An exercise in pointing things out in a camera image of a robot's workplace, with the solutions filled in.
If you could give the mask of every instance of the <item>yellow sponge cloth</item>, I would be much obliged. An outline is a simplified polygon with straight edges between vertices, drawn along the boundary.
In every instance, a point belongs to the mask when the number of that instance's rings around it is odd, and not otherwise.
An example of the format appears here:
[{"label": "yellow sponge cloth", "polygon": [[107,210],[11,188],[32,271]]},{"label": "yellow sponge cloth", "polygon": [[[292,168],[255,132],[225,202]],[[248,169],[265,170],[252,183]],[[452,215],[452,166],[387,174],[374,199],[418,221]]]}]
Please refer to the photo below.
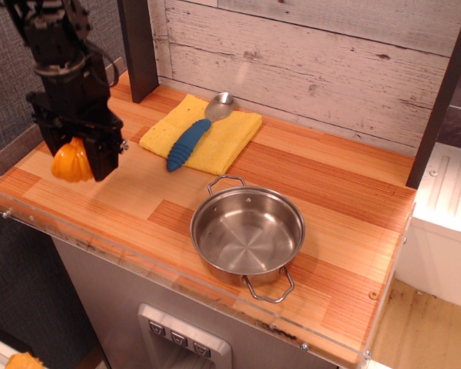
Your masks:
[{"label": "yellow sponge cloth", "polygon": [[[206,101],[187,95],[165,118],[148,130],[141,138],[140,146],[167,158],[179,137],[193,123],[205,118],[207,105]],[[224,174],[261,123],[259,114],[233,111],[227,118],[212,123],[184,165],[213,175]]]}]

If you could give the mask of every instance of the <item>pot handle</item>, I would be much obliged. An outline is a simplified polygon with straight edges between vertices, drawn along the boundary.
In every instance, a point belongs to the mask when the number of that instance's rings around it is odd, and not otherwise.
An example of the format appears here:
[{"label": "pot handle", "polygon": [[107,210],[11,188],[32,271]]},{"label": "pot handle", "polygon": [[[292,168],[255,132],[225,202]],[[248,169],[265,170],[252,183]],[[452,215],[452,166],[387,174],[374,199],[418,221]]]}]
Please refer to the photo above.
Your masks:
[{"label": "pot handle", "polygon": [[264,296],[258,296],[258,295],[256,294],[256,292],[254,292],[254,288],[253,288],[253,286],[251,285],[251,282],[249,282],[249,279],[248,279],[247,275],[244,275],[244,276],[243,276],[243,281],[244,281],[244,283],[247,284],[247,287],[249,288],[249,292],[251,293],[251,295],[252,295],[254,298],[256,298],[257,300],[270,302],[270,303],[272,303],[272,304],[278,304],[279,302],[282,302],[283,300],[285,300],[285,298],[288,296],[288,294],[289,294],[290,292],[292,292],[292,290],[293,290],[294,287],[295,287],[294,280],[292,279],[292,276],[290,275],[290,273],[289,273],[289,271],[287,270],[286,267],[282,267],[282,268],[280,269],[280,273],[282,273],[282,272],[285,273],[285,274],[287,275],[287,278],[288,278],[289,283],[290,283],[290,287],[289,287],[288,290],[286,290],[286,291],[284,292],[284,294],[282,295],[281,298],[278,298],[278,299],[276,299],[276,300],[274,300],[273,298],[267,298],[267,297],[264,297]]},{"label": "pot handle", "polygon": [[212,196],[214,193],[212,191],[212,186],[215,185],[217,182],[219,182],[219,180],[221,180],[222,178],[229,178],[229,179],[235,179],[237,181],[240,181],[243,186],[246,185],[246,182],[244,181],[243,178],[241,177],[235,177],[233,175],[221,175],[220,177],[217,177],[215,180],[213,180],[209,185],[208,185],[208,192],[210,193],[210,196]]}]

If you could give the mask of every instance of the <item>wooden countertop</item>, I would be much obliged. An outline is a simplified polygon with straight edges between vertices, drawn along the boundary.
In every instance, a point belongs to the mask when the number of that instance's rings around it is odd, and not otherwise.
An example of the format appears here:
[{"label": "wooden countertop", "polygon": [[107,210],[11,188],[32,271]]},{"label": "wooden countertop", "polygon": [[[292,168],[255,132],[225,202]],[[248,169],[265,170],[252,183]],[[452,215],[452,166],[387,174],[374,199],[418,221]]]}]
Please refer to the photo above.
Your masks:
[{"label": "wooden countertop", "polygon": [[[356,367],[380,310],[380,298],[371,297],[383,296],[413,206],[416,192],[404,186],[413,159],[264,117],[228,174],[285,194],[307,229],[290,268],[295,290],[269,304],[254,300],[245,286],[214,278],[191,243],[191,216],[215,176],[190,168],[168,173],[163,158],[138,145],[185,94],[160,86],[137,105],[124,74],[111,95],[109,106],[131,143],[119,168],[100,183],[69,184],[52,176],[52,157],[40,145],[0,178],[0,208],[280,339],[307,342],[311,352]],[[257,293],[278,297],[287,287],[280,278]]]}]

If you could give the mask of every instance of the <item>blue spoon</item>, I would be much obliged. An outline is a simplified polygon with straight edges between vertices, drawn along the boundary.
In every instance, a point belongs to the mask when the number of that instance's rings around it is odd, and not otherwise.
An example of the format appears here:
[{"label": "blue spoon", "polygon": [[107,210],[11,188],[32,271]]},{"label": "blue spoon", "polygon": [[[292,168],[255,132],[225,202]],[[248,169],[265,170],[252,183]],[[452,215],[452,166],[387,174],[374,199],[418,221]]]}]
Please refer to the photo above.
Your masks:
[{"label": "blue spoon", "polygon": [[215,121],[228,117],[234,109],[234,98],[228,92],[221,92],[205,109],[205,119],[193,123],[176,141],[167,157],[167,170],[175,171],[190,157],[201,136]]}]

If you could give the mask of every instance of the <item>orange object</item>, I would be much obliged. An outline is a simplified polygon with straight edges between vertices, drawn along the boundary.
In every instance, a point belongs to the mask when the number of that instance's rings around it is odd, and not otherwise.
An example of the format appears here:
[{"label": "orange object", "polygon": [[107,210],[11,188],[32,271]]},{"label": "orange object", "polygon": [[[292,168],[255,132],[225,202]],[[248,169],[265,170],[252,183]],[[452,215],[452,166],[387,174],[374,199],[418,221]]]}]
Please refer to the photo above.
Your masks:
[{"label": "orange object", "polygon": [[73,137],[70,143],[61,146],[53,158],[51,172],[68,182],[87,181],[94,177],[80,138]]},{"label": "orange object", "polygon": [[24,354],[14,354],[8,359],[5,369],[42,369],[43,363],[32,357],[28,352]]}]

